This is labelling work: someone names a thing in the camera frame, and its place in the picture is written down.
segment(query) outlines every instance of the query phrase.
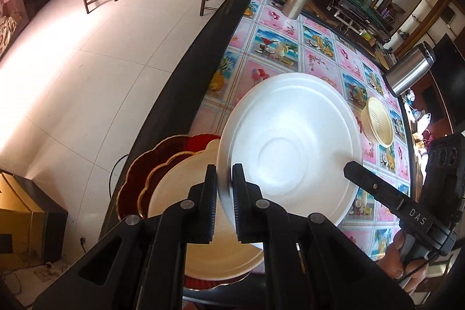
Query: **gold rim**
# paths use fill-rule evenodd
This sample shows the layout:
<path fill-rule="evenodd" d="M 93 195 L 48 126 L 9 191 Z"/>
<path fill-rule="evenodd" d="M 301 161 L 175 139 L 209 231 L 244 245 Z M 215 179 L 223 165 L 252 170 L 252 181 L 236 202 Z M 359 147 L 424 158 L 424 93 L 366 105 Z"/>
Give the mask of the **gold rim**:
<path fill-rule="evenodd" d="M 145 218 L 143 215 L 142 215 L 142 209 L 141 209 L 141 201 L 142 201 L 142 197 L 144 195 L 144 193 L 147 192 L 149 186 L 150 186 L 150 179 L 152 178 L 152 176 L 154 175 L 155 171 L 162 168 L 162 167 L 165 167 L 165 166 L 168 166 L 172 161 L 173 159 L 179 157 L 180 155 L 189 155 L 189 156 L 192 156 L 192 155 L 195 155 L 196 153 L 194 153 L 193 151 L 181 151 L 181 152 L 178 152 L 174 155 L 172 155 L 171 157 L 168 158 L 168 160 L 165 162 L 165 163 L 162 163 L 162 164 L 159 164 L 158 166 L 156 166 L 152 171 L 150 171 L 150 173 L 148 174 L 147 176 L 147 179 L 146 179 L 146 182 L 145 182 L 145 186 L 143 187 L 142 191 L 139 193 L 139 196 L 137 198 L 137 211 L 139 212 L 139 216 L 141 216 L 142 218 Z"/>
<path fill-rule="evenodd" d="M 131 169 L 133 168 L 134 164 L 136 163 L 136 161 L 137 161 L 139 158 L 143 157 L 145 154 L 151 153 L 151 152 L 154 151 L 157 147 L 159 147 L 162 143 L 164 143 L 165 141 L 167 141 L 167 140 L 169 140 L 169 139 L 171 139 L 171 138 L 175 138 L 175 137 L 196 137 L 196 136 L 202 136 L 202 135 L 206 135 L 206 134 L 210 134 L 210 135 L 216 136 L 216 134 L 213 134 L 213 133 L 199 133 L 199 134 L 194 134 L 193 136 L 189 136 L 188 134 L 176 134 L 176 135 L 174 135 L 174 136 L 167 137 L 167 138 L 165 138 L 164 140 L 158 142 L 154 148 L 152 148 L 151 150 L 148 150 L 148 151 L 142 153 L 142 154 L 139 155 L 136 159 L 134 159 L 134 160 L 132 161 L 131 165 L 129 166 L 129 168 L 127 169 L 127 173 L 126 173 L 126 177 L 125 177 L 125 179 L 124 179 L 124 183 L 123 183 L 123 185 L 121 186 L 121 188 L 119 189 L 118 194 L 116 195 L 116 206 L 115 206 L 115 208 L 116 208 L 116 216 L 118 217 L 118 221 L 121 221 L 121 217 L 119 216 L 119 203 L 118 203 L 119 196 L 121 195 L 121 192 L 122 192 L 123 188 L 124 188 L 125 185 L 127 184 L 127 178 L 128 178 L 128 176 L 129 176 L 129 174 L 131 173 Z"/>
<path fill-rule="evenodd" d="M 222 283 L 222 284 L 218 284 L 218 285 L 215 285 L 215 286 L 212 286 L 210 288 L 205 288 L 205 289 L 193 289 L 193 288 L 189 288 L 188 286 L 185 286 L 185 288 L 188 288 L 190 291 L 196 291 L 196 292 L 201 292 L 201 291 L 207 291 L 207 290 L 210 290 L 210 289 L 215 289 L 215 288 L 218 288 L 218 286 L 224 286 L 224 285 L 229 285 L 229 284 L 234 284 L 234 283 L 238 283 L 239 281 L 242 281 L 244 280 L 247 276 L 249 276 L 249 274 L 251 273 L 252 271 L 248 271 L 247 273 L 244 273 L 244 277 L 240 278 L 239 280 L 237 281 L 231 281 L 230 283 Z M 200 278 L 195 278 L 195 277 L 190 277 L 194 280 L 199 280 L 199 281 L 210 281 L 210 280 L 202 280 Z"/>

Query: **white plate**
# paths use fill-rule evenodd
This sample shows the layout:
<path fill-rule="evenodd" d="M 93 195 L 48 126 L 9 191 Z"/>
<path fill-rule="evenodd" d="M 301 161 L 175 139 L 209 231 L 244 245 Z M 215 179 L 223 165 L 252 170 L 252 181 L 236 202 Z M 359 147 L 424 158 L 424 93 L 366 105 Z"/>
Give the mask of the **white plate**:
<path fill-rule="evenodd" d="M 231 168 L 241 163 L 264 198 L 300 216 L 320 212 L 337 225 L 357 193 L 343 168 L 362 156 L 359 126 L 331 85 L 302 73 L 274 76 L 228 118 L 216 163 L 219 198 L 235 227 Z"/>
<path fill-rule="evenodd" d="M 163 213 L 170 205 L 184 200 L 191 186 L 205 179 L 206 168 L 215 164 L 219 140 L 174 166 L 153 191 L 148 216 Z M 263 261 L 263 252 L 250 244 L 241 244 L 221 207 L 216 206 L 215 232 L 210 244 L 188 244 L 185 274 L 201 280 L 226 280 L 245 274 Z"/>

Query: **human hand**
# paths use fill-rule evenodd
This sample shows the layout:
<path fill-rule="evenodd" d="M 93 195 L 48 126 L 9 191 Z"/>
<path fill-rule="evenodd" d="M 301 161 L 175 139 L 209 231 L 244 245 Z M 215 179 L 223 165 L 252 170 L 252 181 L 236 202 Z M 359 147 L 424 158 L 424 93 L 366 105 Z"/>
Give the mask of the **human hand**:
<path fill-rule="evenodd" d="M 394 236 L 394 241 L 387 247 L 386 254 L 384 257 L 378 261 L 378 266 L 391 278 L 399 279 L 404 274 L 404 267 L 400 259 L 399 250 L 402 248 L 405 242 L 405 233 L 403 230 L 399 230 Z M 408 263 L 405 272 L 410 273 L 413 270 L 417 269 L 420 265 L 424 263 L 424 259 L 418 259 Z M 420 284 L 423 279 L 426 277 L 428 271 L 428 264 L 426 264 L 421 270 L 415 272 L 408 281 L 407 285 L 404 287 L 404 290 L 412 294 Z"/>

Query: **white floor tile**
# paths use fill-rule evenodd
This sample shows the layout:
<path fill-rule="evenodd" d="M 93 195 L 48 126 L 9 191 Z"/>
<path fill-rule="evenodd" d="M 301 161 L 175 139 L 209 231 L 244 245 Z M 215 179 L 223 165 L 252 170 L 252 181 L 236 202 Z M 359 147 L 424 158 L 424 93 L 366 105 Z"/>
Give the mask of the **white floor tile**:
<path fill-rule="evenodd" d="M 200 1 L 101 0 L 86 14 L 82 0 L 52 0 L 0 60 L 0 168 L 69 212 L 69 263 L 83 253 L 81 236 L 87 248 L 96 242 L 109 171 L 214 13 L 200 18 Z"/>
<path fill-rule="evenodd" d="M 147 65 L 173 72 L 207 21 L 207 17 L 184 15 L 152 55 Z"/>
<path fill-rule="evenodd" d="M 94 166 L 85 189 L 81 210 L 78 216 L 74 240 L 77 241 L 78 250 L 81 238 L 85 238 L 84 248 L 89 251 L 98 241 L 106 208 L 110 203 L 108 193 L 108 179 L 110 173 L 99 166 Z M 116 183 L 118 177 L 113 175 L 112 182 Z"/>
<path fill-rule="evenodd" d="M 129 153 L 150 109 L 167 82 L 166 71 L 145 67 L 129 91 L 118 111 L 95 164 L 111 171 L 123 155 Z M 118 174 L 126 159 L 118 163 L 114 173 Z"/>
<path fill-rule="evenodd" d="M 146 64 L 182 14 L 125 7 L 114 14 L 82 50 Z"/>
<path fill-rule="evenodd" d="M 26 177 L 76 220 L 92 167 L 87 159 L 48 137 L 37 151 Z"/>
<path fill-rule="evenodd" d="M 126 95 L 143 69 L 137 63 L 79 51 L 32 121 L 94 162 Z"/>

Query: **printed tablecloth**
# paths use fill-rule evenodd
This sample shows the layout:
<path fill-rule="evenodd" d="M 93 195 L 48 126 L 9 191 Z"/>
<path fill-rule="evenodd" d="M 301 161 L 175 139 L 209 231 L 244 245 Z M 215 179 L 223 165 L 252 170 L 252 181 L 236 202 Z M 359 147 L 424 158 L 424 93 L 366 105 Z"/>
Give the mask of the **printed tablecloth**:
<path fill-rule="evenodd" d="M 220 135 L 240 99 L 256 84 L 286 72 L 315 75 L 344 97 L 360 127 L 363 165 L 410 195 L 410 163 L 399 102 L 385 87 L 381 71 L 354 46 L 325 26 L 300 15 L 286 18 L 273 0 L 251 0 L 197 112 L 190 135 Z M 395 138 L 390 148 L 370 143 L 360 122 L 368 97 L 388 109 Z M 398 219 L 359 189 L 339 228 L 369 257 L 380 259 L 399 230 Z"/>

